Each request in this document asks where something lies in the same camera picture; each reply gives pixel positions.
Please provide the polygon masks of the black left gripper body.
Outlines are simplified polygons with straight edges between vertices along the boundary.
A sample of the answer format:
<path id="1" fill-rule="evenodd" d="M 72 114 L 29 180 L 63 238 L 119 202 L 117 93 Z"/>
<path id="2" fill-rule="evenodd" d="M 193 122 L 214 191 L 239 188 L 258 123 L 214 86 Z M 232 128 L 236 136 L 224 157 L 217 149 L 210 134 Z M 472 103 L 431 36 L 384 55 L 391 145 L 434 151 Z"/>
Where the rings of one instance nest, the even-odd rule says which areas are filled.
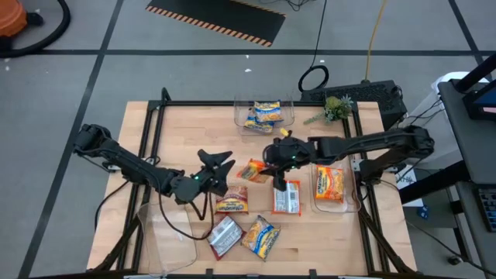
<path id="1" fill-rule="evenodd" d="M 201 192 L 210 192 L 218 196 L 224 196 L 228 190 L 227 181 L 226 183 L 222 183 L 216 179 L 215 171 L 220 166 L 207 165 L 207 154 L 208 153 L 203 149 L 198 151 L 198 157 L 203 165 L 201 166 L 201 170 L 197 174 L 193 174 L 191 177 L 199 182 Z"/>

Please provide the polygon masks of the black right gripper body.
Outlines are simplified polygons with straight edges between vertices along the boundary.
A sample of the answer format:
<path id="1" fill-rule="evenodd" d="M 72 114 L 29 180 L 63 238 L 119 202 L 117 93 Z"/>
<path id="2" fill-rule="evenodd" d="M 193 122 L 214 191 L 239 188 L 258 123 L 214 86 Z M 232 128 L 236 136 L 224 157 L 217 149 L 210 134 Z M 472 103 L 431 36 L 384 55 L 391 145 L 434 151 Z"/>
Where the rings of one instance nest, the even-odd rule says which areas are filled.
<path id="1" fill-rule="evenodd" d="M 315 160 L 315 147 L 313 143 L 304 142 L 292 136 L 274 138 L 273 142 L 263 149 L 263 162 L 271 162 L 275 169 L 274 174 L 267 174 L 274 179 L 274 188 L 286 191 L 287 186 L 284 174 L 293 169 L 299 169 Z"/>

